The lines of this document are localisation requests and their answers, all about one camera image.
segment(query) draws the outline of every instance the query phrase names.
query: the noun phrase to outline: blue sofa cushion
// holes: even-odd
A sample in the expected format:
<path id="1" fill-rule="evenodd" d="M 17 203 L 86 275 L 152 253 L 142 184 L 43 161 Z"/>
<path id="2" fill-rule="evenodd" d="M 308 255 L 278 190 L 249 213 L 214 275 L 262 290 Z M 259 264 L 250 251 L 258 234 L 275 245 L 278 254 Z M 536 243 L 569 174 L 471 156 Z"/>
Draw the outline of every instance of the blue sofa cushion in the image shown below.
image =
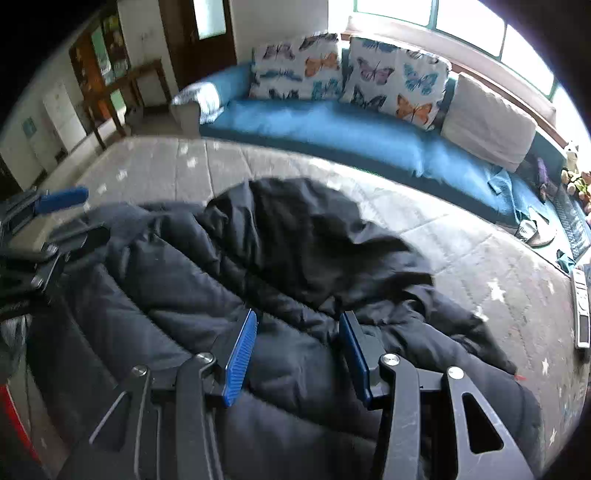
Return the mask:
<path id="1" fill-rule="evenodd" d="M 414 125 L 347 103 L 233 100 L 204 136 L 324 157 L 431 193 L 491 222 L 516 226 L 511 192 L 489 185 L 501 168 Z"/>
<path id="2" fill-rule="evenodd" d="M 251 62 L 246 62 L 214 73 L 202 81 L 215 85 L 220 97 L 220 105 L 224 106 L 230 100 L 247 97 L 251 80 Z"/>

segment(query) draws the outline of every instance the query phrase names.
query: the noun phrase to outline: metal bolt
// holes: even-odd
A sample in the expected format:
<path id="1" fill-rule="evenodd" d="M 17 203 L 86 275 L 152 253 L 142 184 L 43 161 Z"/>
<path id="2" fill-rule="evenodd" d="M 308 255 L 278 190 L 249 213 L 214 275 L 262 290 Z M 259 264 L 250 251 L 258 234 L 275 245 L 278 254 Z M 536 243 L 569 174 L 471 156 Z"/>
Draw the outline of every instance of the metal bolt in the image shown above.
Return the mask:
<path id="1" fill-rule="evenodd" d="M 197 358 L 199 358 L 204 364 L 210 364 L 213 362 L 213 355 L 209 352 L 198 353 Z"/>
<path id="2" fill-rule="evenodd" d="M 45 251 L 47 255 L 55 255 L 55 253 L 57 252 L 57 245 L 49 244 L 46 246 Z"/>
<path id="3" fill-rule="evenodd" d="M 143 377 L 148 372 L 148 367 L 145 365 L 136 365 L 131 369 L 131 373 L 136 377 Z"/>
<path id="4" fill-rule="evenodd" d="M 31 280 L 31 287 L 40 288 L 43 285 L 43 279 L 39 275 L 35 275 Z"/>
<path id="5" fill-rule="evenodd" d="M 460 380 L 464 378 L 464 370 L 460 367 L 450 367 L 447 369 L 447 374 L 454 380 Z"/>
<path id="6" fill-rule="evenodd" d="M 395 353 L 385 353 L 382 355 L 382 362 L 391 367 L 395 367 L 400 363 L 400 357 Z"/>

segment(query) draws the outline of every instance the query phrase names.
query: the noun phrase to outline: sofa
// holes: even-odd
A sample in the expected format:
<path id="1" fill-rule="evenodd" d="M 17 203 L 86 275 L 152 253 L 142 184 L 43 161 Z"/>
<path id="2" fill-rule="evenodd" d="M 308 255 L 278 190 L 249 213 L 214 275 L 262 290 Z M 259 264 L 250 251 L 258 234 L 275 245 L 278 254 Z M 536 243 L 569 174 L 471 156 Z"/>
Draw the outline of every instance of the sofa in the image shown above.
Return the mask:
<path id="1" fill-rule="evenodd" d="M 350 70 L 348 57 L 348 49 L 343 48 L 343 82 Z M 509 173 L 441 136 L 456 81 L 457 74 L 451 72 L 430 131 L 349 103 L 249 98 L 251 63 L 232 66 L 195 84 L 210 84 L 217 90 L 219 109 L 215 115 L 204 118 L 200 109 L 203 101 L 198 96 L 187 101 L 187 93 L 195 85 L 173 99 L 171 110 L 187 135 L 199 133 L 326 158 L 435 195 L 509 229 L 516 229 L 529 217 L 531 207 L 557 231 L 549 245 L 536 249 L 538 253 L 551 262 L 558 249 L 572 256 L 556 209 L 551 202 L 540 201 L 521 168 Z M 550 180 L 560 185 L 566 158 L 541 128 L 536 129 L 525 159 L 535 161 L 537 157 L 544 160 Z M 578 203 L 572 203 L 577 215 L 584 218 Z"/>

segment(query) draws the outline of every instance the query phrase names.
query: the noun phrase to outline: white cushion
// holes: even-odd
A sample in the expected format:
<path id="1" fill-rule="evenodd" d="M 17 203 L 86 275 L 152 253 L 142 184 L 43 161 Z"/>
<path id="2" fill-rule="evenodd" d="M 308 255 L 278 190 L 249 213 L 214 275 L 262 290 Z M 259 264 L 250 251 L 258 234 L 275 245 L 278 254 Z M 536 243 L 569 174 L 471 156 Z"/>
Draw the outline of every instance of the white cushion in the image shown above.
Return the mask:
<path id="1" fill-rule="evenodd" d="M 352 37 L 353 72 L 342 102 L 373 109 L 427 129 L 443 100 L 450 63 L 403 44 Z"/>
<path id="2" fill-rule="evenodd" d="M 343 92 L 336 33 L 265 43 L 253 50 L 251 97 L 337 99 Z"/>
<path id="3" fill-rule="evenodd" d="M 514 172 L 530 149 L 535 126 L 521 108 L 461 73 L 441 135 L 478 158 Z"/>

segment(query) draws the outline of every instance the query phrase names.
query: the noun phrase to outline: black puffer jacket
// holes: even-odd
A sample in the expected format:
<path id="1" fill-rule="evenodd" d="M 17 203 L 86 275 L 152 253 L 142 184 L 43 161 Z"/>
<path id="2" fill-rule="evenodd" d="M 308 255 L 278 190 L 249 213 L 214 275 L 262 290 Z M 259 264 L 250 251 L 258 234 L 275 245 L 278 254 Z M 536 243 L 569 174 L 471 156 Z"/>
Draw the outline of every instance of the black puffer jacket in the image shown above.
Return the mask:
<path id="1" fill-rule="evenodd" d="M 77 221 L 105 222 L 112 239 L 71 265 L 58 315 L 34 322 L 28 351 L 69 441 L 134 365 L 168 368 L 208 350 L 246 303 L 264 314 L 243 393 L 216 419 L 226 474 L 366 478 L 380 412 L 352 390 L 341 307 L 418 367 L 462 367 L 537 469 L 540 408 L 513 364 L 481 320 L 435 291 L 427 260 L 341 193 L 267 179 L 204 210 L 122 204 Z"/>

